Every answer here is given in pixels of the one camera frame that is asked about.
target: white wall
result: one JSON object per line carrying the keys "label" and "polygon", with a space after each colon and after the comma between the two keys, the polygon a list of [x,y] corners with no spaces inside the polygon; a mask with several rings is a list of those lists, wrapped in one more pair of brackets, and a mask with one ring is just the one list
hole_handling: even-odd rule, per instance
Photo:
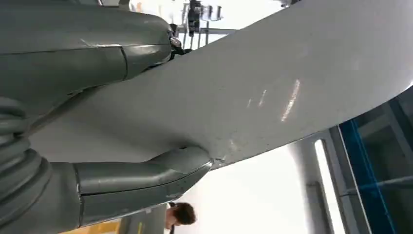
{"label": "white wall", "polygon": [[177,234],[307,234],[306,198],[288,146],[212,171],[181,201],[198,221]]}

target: brown hair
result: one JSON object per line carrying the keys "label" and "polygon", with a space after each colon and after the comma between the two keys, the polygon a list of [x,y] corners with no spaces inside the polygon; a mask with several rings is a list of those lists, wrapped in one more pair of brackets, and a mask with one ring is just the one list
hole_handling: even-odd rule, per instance
{"label": "brown hair", "polygon": [[194,208],[186,202],[176,203],[173,216],[183,225],[193,224],[196,221]]}

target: window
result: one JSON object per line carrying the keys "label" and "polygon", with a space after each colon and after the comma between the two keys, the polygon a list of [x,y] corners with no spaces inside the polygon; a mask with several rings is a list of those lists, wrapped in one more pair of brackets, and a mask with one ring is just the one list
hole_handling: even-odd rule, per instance
{"label": "window", "polygon": [[373,233],[413,233],[412,97],[410,88],[339,126]]}

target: person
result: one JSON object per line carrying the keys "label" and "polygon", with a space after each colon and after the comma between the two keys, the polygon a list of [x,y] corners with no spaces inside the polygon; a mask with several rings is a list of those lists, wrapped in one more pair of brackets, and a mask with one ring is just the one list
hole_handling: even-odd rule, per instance
{"label": "person", "polygon": [[174,234],[175,226],[196,222],[194,208],[186,202],[170,202],[165,213],[165,234]]}

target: metal beam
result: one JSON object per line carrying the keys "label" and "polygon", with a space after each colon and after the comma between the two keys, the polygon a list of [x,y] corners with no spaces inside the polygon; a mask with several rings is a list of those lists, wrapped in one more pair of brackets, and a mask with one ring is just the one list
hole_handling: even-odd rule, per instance
{"label": "metal beam", "polygon": [[413,168],[413,127],[409,117],[397,98],[384,103],[382,107],[407,163]]}
{"label": "metal beam", "polygon": [[[234,33],[236,31],[238,31],[238,29],[224,29],[224,28],[200,28],[200,32],[201,33],[206,33],[209,32],[209,34],[231,34]],[[184,27],[178,27],[178,32],[179,33],[185,33],[185,28]]]}

